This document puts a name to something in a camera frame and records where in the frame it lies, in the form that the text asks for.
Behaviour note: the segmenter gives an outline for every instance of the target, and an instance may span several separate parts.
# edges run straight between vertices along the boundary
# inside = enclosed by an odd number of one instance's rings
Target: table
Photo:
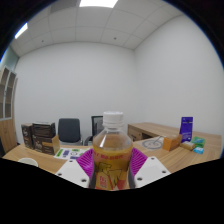
[[[157,159],[171,172],[174,173],[190,165],[208,162],[220,158],[222,150],[222,136],[193,131],[192,138],[195,136],[205,139],[203,154],[189,151],[178,147],[172,151],[166,151],[162,148],[155,151],[149,151],[138,143],[144,139],[156,136],[177,135],[179,128],[159,125],[149,122],[135,123],[128,125],[128,135],[137,139],[134,141],[134,147],[143,152],[145,155],[156,156]]]
[[[162,148],[155,151],[149,151],[139,143],[144,141],[143,138],[151,136],[167,136],[172,134],[178,134],[179,129],[168,127],[164,125],[158,125],[148,122],[129,124],[128,133],[140,134],[140,140],[134,141],[133,146],[143,152],[145,155],[156,156],[160,162],[170,171],[170,173],[177,172],[190,165],[199,164],[207,161],[219,159],[221,154],[221,135],[213,135],[208,133],[193,132],[193,137],[198,136],[205,138],[204,153],[197,154],[193,151],[189,151],[182,147],[178,147],[172,151],[166,151]],[[71,146],[61,145],[63,148],[91,148],[91,146]],[[24,144],[21,144],[11,151],[9,151],[3,158],[12,161],[18,161],[23,157],[29,157],[37,161],[39,167],[52,174],[55,174],[66,162],[66,160],[56,159],[52,155],[37,152],[35,150],[26,148]]]

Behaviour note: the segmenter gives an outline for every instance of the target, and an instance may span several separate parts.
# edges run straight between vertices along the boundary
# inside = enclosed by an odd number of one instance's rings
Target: black office chair
[[[84,145],[92,145],[93,137],[99,134],[103,129],[103,116],[92,116],[92,135],[86,138]]]
[[[2,158],[5,155],[5,150],[2,145],[1,137],[0,137],[0,158]]]
[[[60,145],[83,145],[80,121],[77,118],[60,118],[58,122]]]

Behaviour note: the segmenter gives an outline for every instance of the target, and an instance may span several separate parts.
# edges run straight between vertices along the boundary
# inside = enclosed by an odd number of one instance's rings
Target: bottle label
[[[127,174],[132,148],[105,152],[94,147],[96,169],[96,189],[123,190],[127,184]]]

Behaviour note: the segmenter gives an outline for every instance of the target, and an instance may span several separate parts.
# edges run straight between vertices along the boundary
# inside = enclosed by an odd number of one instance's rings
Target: ceiling
[[[118,0],[115,7],[79,7],[80,0],[58,0],[28,21],[10,46],[21,57],[66,42],[112,44],[134,50],[153,31],[183,13],[162,0]]]

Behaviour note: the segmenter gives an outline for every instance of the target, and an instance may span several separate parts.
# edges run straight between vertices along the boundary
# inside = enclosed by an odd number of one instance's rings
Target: orange box
[[[164,138],[163,140],[163,149],[167,151],[171,151],[173,149],[176,149],[178,146],[180,146],[182,140],[182,135],[170,135]]]

